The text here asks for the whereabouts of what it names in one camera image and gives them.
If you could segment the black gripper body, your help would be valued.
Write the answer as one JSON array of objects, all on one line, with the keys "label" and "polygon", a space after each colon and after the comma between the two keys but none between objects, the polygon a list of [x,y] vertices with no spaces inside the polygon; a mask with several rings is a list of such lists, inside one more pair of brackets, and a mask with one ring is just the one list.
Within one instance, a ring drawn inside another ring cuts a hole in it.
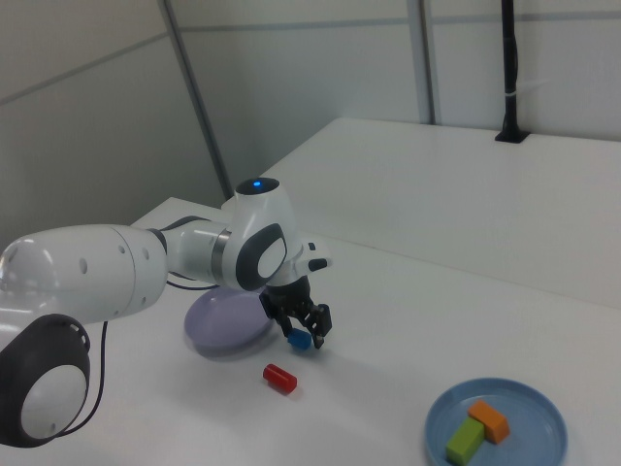
[{"label": "black gripper body", "polygon": [[285,285],[267,285],[264,289],[264,311],[267,314],[296,314],[311,305],[311,286],[307,277]]}]

